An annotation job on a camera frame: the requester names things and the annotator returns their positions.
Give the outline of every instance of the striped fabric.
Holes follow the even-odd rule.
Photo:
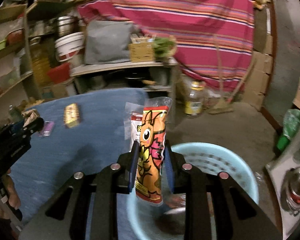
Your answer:
[[[176,60],[189,76],[218,88],[220,48],[225,91],[244,76],[253,47],[253,7],[249,0],[97,0],[78,8],[87,20],[132,20],[144,33],[173,35]]]

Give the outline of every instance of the cartoon eye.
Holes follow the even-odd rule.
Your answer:
[[[149,137],[150,137],[150,130],[148,128],[143,132],[143,139],[146,141],[149,139]]]

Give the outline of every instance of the cartoon kangaroo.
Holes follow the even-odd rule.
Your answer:
[[[148,197],[152,200],[161,199],[162,150],[165,131],[166,111],[149,111],[142,120],[140,145],[141,160],[138,163],[137,180],[148,189]]]

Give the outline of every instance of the broom handle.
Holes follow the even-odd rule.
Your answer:
[[[237,86],[235,87],[235,89],[233,90],[233,92],[231,93],[231,95],[228,97],[227,102],[231,103],[232,99],[234,98],[234,96],[237,94],[237,92],[239,91],[240,87],[242,86],[243,82],[245,82],[245,80],[247,79],[250,71],[252,70],[252,67],[254,65],[254,62],[256,60],[255,54],[252,54],[252,59],[250,62],[250,65],[246,71],[246,73],[244,74],[243,78],[240,80],[240,82],[237,84]]]
[[[220,84],[220,96],[221,98],[224,97],[224,93],[223,93],[223,73],[222,73],[222,61],[221,61],[221,56],[220,56],[220,50],[219,50],[219,43],[217,40],[217,35],[213,35],[214,36],[214,43],[216,45],[216,49],[217,49],[217,59],[218,59],[218,75],[219,75],[219,84]]]

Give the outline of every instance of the gray bag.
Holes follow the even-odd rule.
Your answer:
[[[92,21],[87,27],[86,64],[130,61],[128,44],[133,23]]]

